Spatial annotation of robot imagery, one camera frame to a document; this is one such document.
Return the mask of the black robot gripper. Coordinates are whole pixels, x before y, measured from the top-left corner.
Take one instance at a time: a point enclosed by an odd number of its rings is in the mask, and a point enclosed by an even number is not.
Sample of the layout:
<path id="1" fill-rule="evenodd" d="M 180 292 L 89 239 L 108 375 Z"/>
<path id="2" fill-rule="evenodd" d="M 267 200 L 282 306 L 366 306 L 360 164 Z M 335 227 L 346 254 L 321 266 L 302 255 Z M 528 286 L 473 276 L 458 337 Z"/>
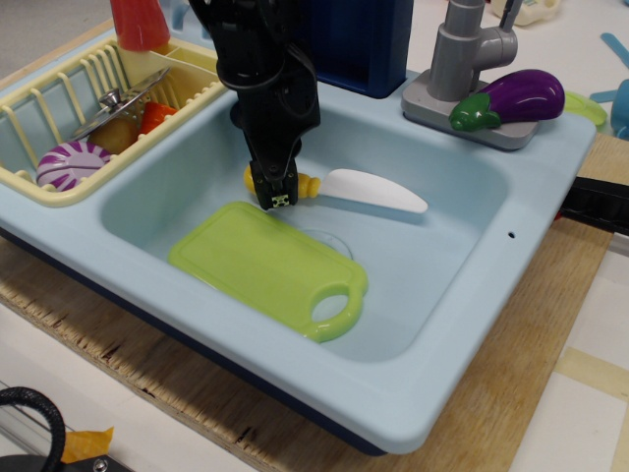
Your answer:
<path id="1" fill-rule="evenodd" d="M 299 173 L 295 157 L 302 136 L 320 124 L 315 67 L 308 54 L 290 42 L 272 81 L 238 93 L 232 122 L 246 138 L 254 192 L 264 210 L 295 205 Z"/>

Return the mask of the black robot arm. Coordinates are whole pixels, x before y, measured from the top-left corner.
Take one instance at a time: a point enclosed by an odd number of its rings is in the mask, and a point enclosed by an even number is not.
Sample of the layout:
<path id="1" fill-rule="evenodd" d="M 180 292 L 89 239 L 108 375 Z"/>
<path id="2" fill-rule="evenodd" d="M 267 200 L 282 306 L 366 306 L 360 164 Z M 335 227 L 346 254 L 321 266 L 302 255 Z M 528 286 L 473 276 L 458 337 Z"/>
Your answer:
<path id="1" fill-rule="evenodd" d="M 259 205 L 295 205 L 301 138 L 320 123 L 315 67 L 293 40 L 299 2 L 194 1 L 191 7 L 213 41 L 220 82 L 238 96 L 230 116 L 251 155 Z"/>

